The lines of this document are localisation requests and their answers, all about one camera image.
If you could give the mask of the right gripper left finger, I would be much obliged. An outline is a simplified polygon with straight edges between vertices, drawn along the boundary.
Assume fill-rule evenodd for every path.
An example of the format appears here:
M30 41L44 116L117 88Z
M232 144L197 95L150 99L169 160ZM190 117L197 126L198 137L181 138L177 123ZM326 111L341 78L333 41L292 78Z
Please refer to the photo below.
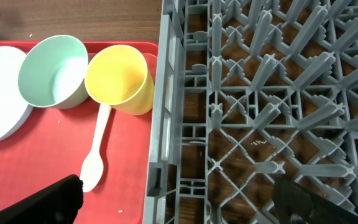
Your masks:
M83 202L83 182L72 174L1 210L0 224L73 224Z

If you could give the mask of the white plastic spoon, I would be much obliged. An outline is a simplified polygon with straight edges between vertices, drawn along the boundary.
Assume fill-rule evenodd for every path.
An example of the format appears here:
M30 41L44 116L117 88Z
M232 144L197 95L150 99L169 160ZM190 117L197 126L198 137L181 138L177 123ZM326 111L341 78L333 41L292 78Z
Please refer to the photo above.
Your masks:
M83 161L80 172L80 180L83 182L83 192L92 191L103 175L104 164L100 154L100 147L110 112L111 107L109 105L100 104L91 149Z

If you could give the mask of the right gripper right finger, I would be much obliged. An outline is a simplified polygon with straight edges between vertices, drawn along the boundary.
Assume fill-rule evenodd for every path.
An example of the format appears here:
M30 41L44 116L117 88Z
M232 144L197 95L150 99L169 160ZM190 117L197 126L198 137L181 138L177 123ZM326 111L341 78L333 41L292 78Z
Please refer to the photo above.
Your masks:
M288 179L273 186L273 202L281 224L353 224L358 216Z

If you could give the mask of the yellow plastic cup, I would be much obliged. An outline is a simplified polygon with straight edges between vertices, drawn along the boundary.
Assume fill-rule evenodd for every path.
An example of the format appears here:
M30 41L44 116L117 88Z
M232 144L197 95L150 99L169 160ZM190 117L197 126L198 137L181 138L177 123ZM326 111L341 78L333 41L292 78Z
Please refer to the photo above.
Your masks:
M153 107L155 85L146 59L129 45L113 45L97 53L89 63L85 87L100 104L102 116L112 109L142 115Z

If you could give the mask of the mint green bowl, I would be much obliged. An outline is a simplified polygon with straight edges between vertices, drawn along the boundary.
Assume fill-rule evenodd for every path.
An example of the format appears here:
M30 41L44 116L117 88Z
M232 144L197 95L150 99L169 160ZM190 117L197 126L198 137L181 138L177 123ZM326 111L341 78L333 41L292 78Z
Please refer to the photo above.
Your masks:
M73 108L89 94L85 88L88 51L71 35L44 39L27 54L18 76L18 88L28 104L38 108Z

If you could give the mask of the light blue plate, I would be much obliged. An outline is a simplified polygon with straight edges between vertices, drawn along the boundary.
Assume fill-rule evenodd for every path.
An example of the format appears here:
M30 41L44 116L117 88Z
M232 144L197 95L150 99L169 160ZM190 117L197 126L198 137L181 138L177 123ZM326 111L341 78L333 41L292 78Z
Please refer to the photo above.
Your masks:
M26 54L15 47L0 46L0 141L16 132L33 107L23 99L18 76Z

